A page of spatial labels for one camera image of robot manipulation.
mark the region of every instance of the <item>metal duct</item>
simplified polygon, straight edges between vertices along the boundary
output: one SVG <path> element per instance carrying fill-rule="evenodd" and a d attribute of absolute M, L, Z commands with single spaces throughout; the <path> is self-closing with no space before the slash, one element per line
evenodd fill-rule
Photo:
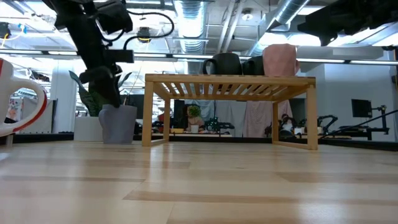
<path fill-rule="evenodd" d="M 265 29 L 265 32 L 268 32 L 271 29 L 287 24 L 286 26 L 289 29 L 289 23 L 292 22 L 294 17 L 309 1 L 310 0 L 281 0 L 277 8 L 264 17 L 265 21 L 261 25 L 261 28 Z M 262 40 L 265 38 L 264 35 L 260 37 L 259 41 L 248 51 L 248 55 L 261 55 L 262 50 L 266 47 L 261 44 Z"/>
<path fill-rule="evenodd" d="M 178 35 L 180 37 L 203 38 L 205 34 L 206 3 L 203 1 L 174 1 L 178 14 Z M 205 42 L 181 40 L 181 50 L 185 54 L 203 54 Z M 189 74 L 200 73 L 201 63 L 187 62 Z"/>

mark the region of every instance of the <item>mug handle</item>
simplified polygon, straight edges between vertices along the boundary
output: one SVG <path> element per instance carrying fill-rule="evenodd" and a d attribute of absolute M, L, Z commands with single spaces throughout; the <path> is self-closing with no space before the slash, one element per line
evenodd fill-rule
<path fill-rule="evenodd" d="M 246 63 L 243 63 L 242 68 L 243 71 L 245 71 L 247 68 L 251 68 L 253 66 L 256 66 L 256 63 L 253 60 L 247 60 Z"/>
<path fill-rule="evenodd" d="M 16 123 L 6 124 L 0 121 L 0 136 L 7 136 L 9 134 L 20 131 L 35 122 L 44 112 L 47 107 L 47 95 L 45 90 L 39 84 L 21 78 L 11 77 L 10 95 L 20 88 L 28 88 L 35 91 L 37 95 L 36 109 L 27 118 L 24 118 Z"/>
<path fill-rule="evenodd" d="M 206 66 L 207 66 L 207 63 L 208 63 L 208 62 L 213 63 L 214 66 L 217 68 L 217 62 L 216 62 L 215 59 L 213 59 L 213 58 L 206 59 L 206 60 L 203 62 L 203 67 L 202 67 L 202 69 L 203 69 L 202 72 L 203 72 L 204 75 L 208 75 L 207 69 L 206 69 Z"/>

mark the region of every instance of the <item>light wood floorboard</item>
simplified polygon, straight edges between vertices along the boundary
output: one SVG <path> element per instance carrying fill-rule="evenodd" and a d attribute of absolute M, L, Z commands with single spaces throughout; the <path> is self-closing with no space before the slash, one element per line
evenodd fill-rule
<path fill-rule="evenodd" d="M 320 145 L 0 146 L 1 224 L 393 224 L 398 154 Z"/>

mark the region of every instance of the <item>gray plant pot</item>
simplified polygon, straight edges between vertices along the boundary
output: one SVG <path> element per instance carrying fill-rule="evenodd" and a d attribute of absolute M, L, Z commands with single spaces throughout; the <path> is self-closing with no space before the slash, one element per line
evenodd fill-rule
<path fill-rule="evenodd" d="M 131 144 L 137 118 L 135 106 L 103 105 L 98 117 L 105 144 Z"/>

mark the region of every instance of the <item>pink cloth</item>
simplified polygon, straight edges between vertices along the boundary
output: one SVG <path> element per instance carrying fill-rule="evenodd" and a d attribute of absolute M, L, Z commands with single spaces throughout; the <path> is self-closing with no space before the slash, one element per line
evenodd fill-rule
<path fill-rule="evenodd" d="M 292 117 L 292 109 L 288 100 L 278 104 L 278 118 L 287 114 Z M 248 101 L 246 114 L 244 117 L 243 137 L 263 138 L 264 130 L 272 122 L 272 102 L 271 101 Z"/>
<path fill-rule="evenodd" d="M 300 69 L 294 45 L 272 44 L 262 51 L 262 59 L 267 77 L 292 77 Z"/>

